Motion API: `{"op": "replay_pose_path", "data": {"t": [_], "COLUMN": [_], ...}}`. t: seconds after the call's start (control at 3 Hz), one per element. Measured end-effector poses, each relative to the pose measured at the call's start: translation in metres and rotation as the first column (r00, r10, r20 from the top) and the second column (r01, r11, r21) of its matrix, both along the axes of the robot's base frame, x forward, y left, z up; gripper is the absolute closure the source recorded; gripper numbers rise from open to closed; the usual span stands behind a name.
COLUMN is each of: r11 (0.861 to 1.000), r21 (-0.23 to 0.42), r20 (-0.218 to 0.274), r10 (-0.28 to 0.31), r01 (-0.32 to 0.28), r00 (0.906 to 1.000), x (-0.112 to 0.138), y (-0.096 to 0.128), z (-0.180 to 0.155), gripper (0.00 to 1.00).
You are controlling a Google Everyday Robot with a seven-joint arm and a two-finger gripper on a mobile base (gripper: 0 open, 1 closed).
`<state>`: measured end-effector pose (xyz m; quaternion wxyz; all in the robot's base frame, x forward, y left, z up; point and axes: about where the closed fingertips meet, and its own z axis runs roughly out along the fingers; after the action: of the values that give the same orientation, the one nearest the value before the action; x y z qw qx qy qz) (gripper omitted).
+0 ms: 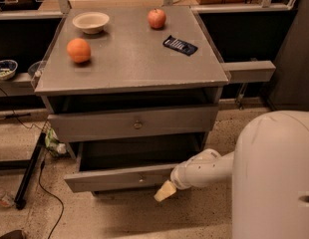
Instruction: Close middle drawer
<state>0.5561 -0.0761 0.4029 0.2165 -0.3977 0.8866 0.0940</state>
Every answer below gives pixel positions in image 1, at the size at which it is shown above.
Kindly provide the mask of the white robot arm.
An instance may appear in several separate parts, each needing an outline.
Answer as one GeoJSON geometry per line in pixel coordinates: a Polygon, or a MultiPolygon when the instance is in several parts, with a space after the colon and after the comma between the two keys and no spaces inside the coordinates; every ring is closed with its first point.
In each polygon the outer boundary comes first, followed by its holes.
{"type": "Polygon", "coordinates": [[[178,164],[154,199],[232,181],[232,239],[309,239],[309,112],[252,120],[235,151],[207,149],[178,164]]]}

